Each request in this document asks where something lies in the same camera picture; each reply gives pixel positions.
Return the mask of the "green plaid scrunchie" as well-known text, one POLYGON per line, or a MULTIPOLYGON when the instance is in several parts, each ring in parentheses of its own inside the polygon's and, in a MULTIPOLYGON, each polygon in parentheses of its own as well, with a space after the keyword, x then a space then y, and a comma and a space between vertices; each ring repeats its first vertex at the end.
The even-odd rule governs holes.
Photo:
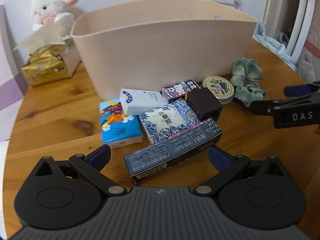
POLYGON ((249 107, 254 101, 267 100, 267 91, 261 89, 259 82, 264 73, 254 59, 238 58, 232 65, 230 83, 234 87, 234 97, 249 107))

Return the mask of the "round metal tin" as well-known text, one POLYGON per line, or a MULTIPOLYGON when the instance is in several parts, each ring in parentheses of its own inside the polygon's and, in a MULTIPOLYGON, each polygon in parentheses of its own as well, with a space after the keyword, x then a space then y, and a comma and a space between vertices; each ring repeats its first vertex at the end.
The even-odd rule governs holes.
POLYGON ((209 76, 202 81, 202 87, 208 88, 222 105, 230 103, 235 90, 233 85, 224 77, 209 76))

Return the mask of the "long dark blue box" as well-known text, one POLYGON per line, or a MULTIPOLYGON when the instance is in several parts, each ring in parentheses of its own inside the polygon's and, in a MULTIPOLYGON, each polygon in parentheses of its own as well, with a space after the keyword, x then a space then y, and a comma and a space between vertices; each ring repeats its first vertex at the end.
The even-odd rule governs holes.
POLYGON ((124 156, 131 179, 138 182, 170 168, 217 143, 221 128, 209 118, 167 139, 124 156))

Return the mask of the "blue cartoon tissue pack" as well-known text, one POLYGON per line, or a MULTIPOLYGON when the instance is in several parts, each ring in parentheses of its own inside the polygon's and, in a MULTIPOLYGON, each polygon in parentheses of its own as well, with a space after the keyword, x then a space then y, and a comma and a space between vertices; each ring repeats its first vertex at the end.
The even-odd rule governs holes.
POLYGON ((119 148, 143 140, 138 116, 126 115, 119 99, 101 102, 100 130, 103 144, 119 148))

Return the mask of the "pink cartoon small box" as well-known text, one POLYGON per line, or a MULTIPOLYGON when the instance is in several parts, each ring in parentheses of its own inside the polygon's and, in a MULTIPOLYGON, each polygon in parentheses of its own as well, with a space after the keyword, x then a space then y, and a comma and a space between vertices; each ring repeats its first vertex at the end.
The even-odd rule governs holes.
POLYGON ((200 88, 194 80, 183 81, 169 87, 162 88, 162 96, 168 101, 174 101, 184 97, 192 90, 200 88))

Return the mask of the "white small box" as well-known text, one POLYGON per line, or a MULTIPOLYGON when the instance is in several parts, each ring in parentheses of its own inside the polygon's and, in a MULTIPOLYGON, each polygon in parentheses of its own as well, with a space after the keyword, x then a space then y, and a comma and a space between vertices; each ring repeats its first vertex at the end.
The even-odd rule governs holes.
POLYGON ((122 88, 119 100, 126 115, 140 115, 168 103, 160 92, 122 88))

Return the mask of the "light blue blanket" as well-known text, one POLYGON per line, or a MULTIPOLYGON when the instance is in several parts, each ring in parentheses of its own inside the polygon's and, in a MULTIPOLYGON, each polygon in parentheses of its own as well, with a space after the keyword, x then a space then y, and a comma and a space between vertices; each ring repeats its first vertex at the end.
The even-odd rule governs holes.
POLYGON ((293 71, 297 72, 298 68, 292 63, 292 58, 284 44, 276 39, 266 35, 264 25, 261 22, 257 23, 253 38, 267 48, 269 51, 277 55, 284 61, 293 71))

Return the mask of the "black cube box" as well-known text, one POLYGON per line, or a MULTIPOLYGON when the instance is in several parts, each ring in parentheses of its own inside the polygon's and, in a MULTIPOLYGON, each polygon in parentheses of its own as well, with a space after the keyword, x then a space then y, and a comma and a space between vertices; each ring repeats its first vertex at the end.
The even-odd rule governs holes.
POLYGON ((185 100, 200 121, 212 118, 217 121, 222 104, 208 88, 197 88, 185 95, 185 100))

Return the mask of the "blue white porcelain-pattern box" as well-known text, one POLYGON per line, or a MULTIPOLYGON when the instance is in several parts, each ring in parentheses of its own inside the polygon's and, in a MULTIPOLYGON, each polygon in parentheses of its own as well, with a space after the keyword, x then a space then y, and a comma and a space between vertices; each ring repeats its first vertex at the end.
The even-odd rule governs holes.
POLYGON ((200 122, 197 115, 183 99, 146 111, 138 117, 150 144, 167 139, 200 122))

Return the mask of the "pink purple headboard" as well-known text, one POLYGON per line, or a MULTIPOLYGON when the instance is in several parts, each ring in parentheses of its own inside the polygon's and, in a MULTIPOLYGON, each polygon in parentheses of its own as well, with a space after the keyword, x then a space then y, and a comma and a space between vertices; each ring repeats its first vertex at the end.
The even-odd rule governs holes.
POLYGON ((1 141, 10 139, 16 116, 27 90, 9 42, 4 5, 1 5, 1 141))

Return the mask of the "beige plastic storage basket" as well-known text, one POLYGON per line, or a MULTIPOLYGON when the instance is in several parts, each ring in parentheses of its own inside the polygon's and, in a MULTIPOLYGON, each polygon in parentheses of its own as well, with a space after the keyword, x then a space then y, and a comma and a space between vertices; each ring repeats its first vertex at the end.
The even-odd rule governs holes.
POLYGON ((208 0, 143 0, 81 15, 71 36, 103 99, 225 76, 246 55, 257 20, 208 0))

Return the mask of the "gold tissue pack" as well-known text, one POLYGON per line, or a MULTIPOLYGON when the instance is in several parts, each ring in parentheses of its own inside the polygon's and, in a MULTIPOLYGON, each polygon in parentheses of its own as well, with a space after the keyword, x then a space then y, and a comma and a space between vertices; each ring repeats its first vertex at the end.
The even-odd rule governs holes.
POLYGON ((74 22, 73 14, 58 13, 51 22, 33 24, 33 33, 14 48, 29 54, 28 61, 21 71, 30 86, 35 87, 73 76, 81 61, 71 37, 74 22))

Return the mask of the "white plush bunny toy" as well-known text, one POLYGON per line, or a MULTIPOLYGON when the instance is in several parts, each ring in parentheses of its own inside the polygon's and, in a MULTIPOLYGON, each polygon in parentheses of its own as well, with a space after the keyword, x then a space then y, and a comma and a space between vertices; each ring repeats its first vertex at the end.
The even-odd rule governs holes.
POLYGON ((78 0, 32 0, 30 6, 33 31, 38 31, 48 23, 63 21, 60 34, 63 40, 71 38, 71 28, 75 21, 66 8, 75 5, 78 0))

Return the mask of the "white shelf frame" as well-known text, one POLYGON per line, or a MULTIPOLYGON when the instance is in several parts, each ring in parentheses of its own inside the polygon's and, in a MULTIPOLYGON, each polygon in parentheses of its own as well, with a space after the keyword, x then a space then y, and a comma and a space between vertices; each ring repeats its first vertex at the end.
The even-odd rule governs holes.
POLYGON ((297 63, 307 39, 316 0, 267 0, 263 19, 266 35, 287 35, 287 51, 297 63))

